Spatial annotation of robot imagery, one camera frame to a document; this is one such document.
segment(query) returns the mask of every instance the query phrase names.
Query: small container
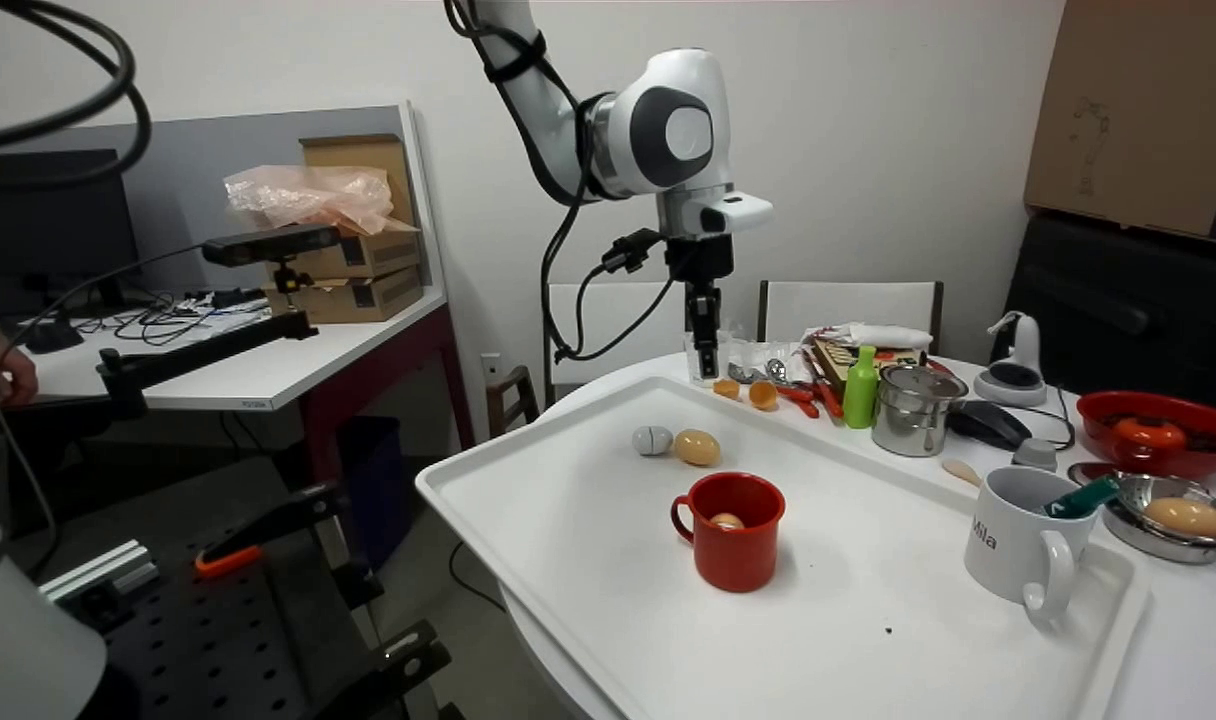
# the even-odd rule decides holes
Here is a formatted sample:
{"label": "small container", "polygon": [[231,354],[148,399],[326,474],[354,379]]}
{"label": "small container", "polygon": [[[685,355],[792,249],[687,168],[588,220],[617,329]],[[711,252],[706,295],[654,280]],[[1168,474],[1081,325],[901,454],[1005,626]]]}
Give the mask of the small container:
{"label": "small container", "polygon": [[882,372],[876,444],[891,455],[939,455],[949,403],[963,393],[936,363]]}
{"label": "small container", "polygon": [[879,403],[879,370],[876,370],[876,349],[860,349],[855,363],[849,370],[844,386],[844,423],[849,427],[872,427],[876,423],[876,403]]}
{"label": "small container", "polygon": [[1015,444],[1010,463],[1057,474],[1057,444],[1027,438]]}
{"label": "small container", "polygon": [[751,399],[757,412],[775,412],[775,379],[757,377],[748,399]]}

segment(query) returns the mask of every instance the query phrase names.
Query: green bottle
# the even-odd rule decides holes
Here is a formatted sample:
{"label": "green bottle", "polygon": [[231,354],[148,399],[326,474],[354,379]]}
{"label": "green bottle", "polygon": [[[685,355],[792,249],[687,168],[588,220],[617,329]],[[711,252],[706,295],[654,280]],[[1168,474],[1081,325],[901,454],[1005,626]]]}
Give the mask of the green bottle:
{"label": "green bottle", "polygon": [[849,370],[844,386],[844,423],[849,427],[872,427],[876,423],[876,399],[879,399],[879,370],[876,349],[860,349],[855,363]]}

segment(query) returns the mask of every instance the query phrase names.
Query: plastic bag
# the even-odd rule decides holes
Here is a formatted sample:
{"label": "plastic bag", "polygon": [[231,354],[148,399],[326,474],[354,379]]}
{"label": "plastic bag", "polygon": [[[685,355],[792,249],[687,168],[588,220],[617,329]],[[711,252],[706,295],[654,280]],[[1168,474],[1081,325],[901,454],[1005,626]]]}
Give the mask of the plastic bag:
{"label": "plastic bag", "polygon": [[375,238],[391,223],[391,188],[381,168],[260,163],[229,177],[222,195],[272,228],[338,223]]}

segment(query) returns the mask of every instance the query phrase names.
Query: black cable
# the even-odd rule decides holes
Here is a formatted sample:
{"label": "black cable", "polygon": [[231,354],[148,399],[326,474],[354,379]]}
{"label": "black cable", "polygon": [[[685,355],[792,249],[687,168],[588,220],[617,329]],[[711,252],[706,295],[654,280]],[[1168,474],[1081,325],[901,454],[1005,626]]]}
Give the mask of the black cable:
{"label": "black cable", "polygon": [[[66,188],[66,184],[89,184],[89,181],[116,177],[116,171],[131,168],[143,156],[143,150],[148,150],[153,115],[148,115],[143,98],[131,86],[135,60],[131,60],[128,41],[116,35],[107,24],[95,24],[84,14],[73,14],[73,8],[61,8],[61,5],[42,5],[42,0],[26,0],[26,5],[0,0],[0,14],[42,30],[47,35],[73,46],[77,52],[84,52],[93,66],[99,66],[111,75],[111,86],[104,86],[95,98],[89,98],[89,102],[80,102],[73,109],[61,109],[52,115],[0,128],[0,150],[18,144],[18,140],[36,140],[36,135],[47,135],[47,131],[61,131],[61,128],[73,128],[73,125],[80,125],[80,120],[111,109],[123,98],[128,98],[131,120],[135,120],[135,131],[131,131],[131,144],[128,144],[123,156],[116,156],[116,159],[107,159],[99,168],[66,171],[66,177],[10,177],[10,181],[0,181],[0,194],[16,194],[16,188]],[[84,35],[77,35],[66,24],[99,35],[116,52],[116,60],[104,55]]]}
{"label": "black cable", "polygon": [[573,306],[577,354],[585,349],[585,292],[593,287],[595,276],[602,276],[602,264],[585,273],[585,280],[577,285],[577,306]]}
{"label": "black cable", "polygon": [[463,594],[471,594],[471,595],[479,595],[485,606],[492,606],[497,614],[502,614],[502,606],[501,606],[497,595],[479,594],[477,584],[469,584],[469,580],[457,571],[459,548],[463,548],[463,541],[457,541],[453,552],[449,552],[449,575],[453,575]]}
{"label": "black cable", "polygon": [[553,241],[549,241],[549,249],[545,249],[545,258],[540,258],[540,325],[545,325],[545,337],[554,346],[554,361],[578,361],[578,363],[585,363],[585,361],[606,355],[622,337],[631,337],[631,333],[661,309],[661,302],[665,302],[665,292],[673,287],[673,280],[665,285],[661,302],[652,302],[646,311],[643,311],[641,322],[631,322],[626,333],[619,333],[619,337],[606,340],[602,349],[585,354],[578,311],[577,311],[577,346],[564,340],[564,333],[559,333],[559,325],[554,325],[554,318],[553,318],[553,287],[549,287],[549,285],[553,285],[553,268],[554,268],[554,262],[559,262],[559,252],[564,252],[564,244],[566,244],[566,234],[573,234],[573,223],[577,223],[577,215],[578,215],[578,210],[585,210],[585,199],[588,199],[588,184],[593,184],[593,171],[588,171],[588,153],[593,153],[593,144],[588,144],[588,120],[578,115],[578,105],[577,105],[573,87],[566,87],[564,75],[545,60],[545,52],[540,52],[536,46],[529,46],[522,35],[507,34],[507,30],[485,24],[485,20],[477,15],[477,0],[442,0],[442,15],[449,15],[449,24],[453,24],[457,35],[469,35],[469,41],[477,46],[477,52],[479,52],[479,60],[485,60],[488,71],[497,71],[497,67],[488,66],[488,55],[485,55],[485,47],[479,47],[485,35],[502,41],[515,55],[536,55],[532,67],[545,71],[545,75],[559,87],[559,98],[566,102],[566,109],[577,114],[577,125],[573,125],[573,128],[577,128],[578,184],[577,184],[577,194],[566,195],[564,188],[553,194],[553,188],[554,188],[554,184],[553,184],[553,168],[549,168],[545,156],[536,153],[536,140],[529,135],[529,128],[522,128],[519,114],[511,109],[507,93],[501,93],[501,102],[507,105],[511,120],[515,120],[515,128],[519,128],[529,163],[536,168],[540,184],[545,184],[554,199],[566,199],[566,213],[564,213],[559,228],[553,234]]}
{"label": "black cable", "polygon": [[119,329],[116,329],[116,340],[135,340],[135,346],[148,346],[148,349],[166,349],[166,346],[175,346],[181,337],[202,329],[209,318],[210,318],[210,311],[202,311],[202,318],[171,318],[166,309],[171,309],[171,306],[148,309],[148,311],[138,311],[135,322],[119,325]]}
{"label": "black cable", "polygon": [[18,449],[18,442],[16,442],[16,434],[10,434],[4,410],[0,410],[0,434],[4,434],[9,454],[10,454],[16,463],[18,463],[18,476],[26,482],[31,495],[36,495],[36,503],[38,503],[38,517],[42,517],[42,548],[38,548],[38,558],[23,570],[31,580],[38,580],[38,571],[47,570],[47,560],[52,560],[54,548],[61,548],[61,521],[54,521],[52,501],[47,501],[47,491],[42,491],[42,485],[38,485],[31,459],[23,455],[23,449]]}
{"label": "black cable", "polygon": [[617,354],[617,346],[622,346],[654,309],[661,309],[661,302],[673,292],[673,285],[674,285],[674,276],[668,276],[665,285],[661,285],[661,292],[652,295],[652,306],[622,329],[622,333],[617,333],[602,349],[595,349],[595,354],[578,354],[577,361],[600,361],[600,355],[606,355],[606,354]]}
{"label": "black cable", "polygon": [[[166,252],[155,252],[155,258],[138,258],[138,262],[131,262],[131,264],[116,264],[116,268],[107,268],[107,273],[99,273],[99,276],[89,276],[89,280],[64,287],[54,302],[47,302],[47,306],[36,311],[36,322],[42,322],[47,311],[61,311],[73,295],[80,295],[80,292],[89,292],[89,287],[95,287],[95,285],[104,285],[104,280],[138,273],[138,268],[160,264],[160,262],[171,262],[171,258],[186,258],[186,252],[197,252],[197,249],[202,249],[202,244],[166,249]],[[9,354],[16,354],[18,337],[23,337],[23,325],[16,325],[16,329],[9,333],[9,346],[4,346],[4,354],[0,354],[0,370],[4,370]]]}
{"label": "black cable", "polygon": [[111,318],[111,337],[116,340],[135,340],[135,337],[123,337],[131,325],[138,325],[153,309],[138,309],[138,311],[119,311]]}
{"label": "black cable", "polygon": [[1057,403],[1058,403],[1058,423],[1062,423],[1062,434],[1068,434],[1068,442],[1062,442],[1058,449],[1068,454],[1068,449],[1081,444],[1081,434],[1074,434],[1074,423],[1072,423],[1072,412],[1062,410],[1058,386],[1057,386]]}
{"label": "black cable", "polygon": [[257,455],[266,455],[264,444],[257,442],[257,434],[249,427],[242,418],[231,418],[241,423],[241,434],[249,438],[249,444],[257,449]]}
{"label": "black cable", "polygon": [[229,419],[229,412],[217,412],[219,438],[231,444],[234,455],[242,455],[242,444],[234,442],[234,434],[222,419]]}

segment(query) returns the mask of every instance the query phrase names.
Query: red cup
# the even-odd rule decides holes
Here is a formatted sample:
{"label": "red cup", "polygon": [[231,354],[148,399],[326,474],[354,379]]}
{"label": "red cup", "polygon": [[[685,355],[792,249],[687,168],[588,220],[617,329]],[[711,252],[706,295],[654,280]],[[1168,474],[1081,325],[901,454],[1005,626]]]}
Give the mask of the red cup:
{"label": "red cup", "polygon": [[711,474],[673,501],[673,526],[691,545],[695,571],[724,594],[751,594],[770,580],[778,517],[778,488],[748,474]]}

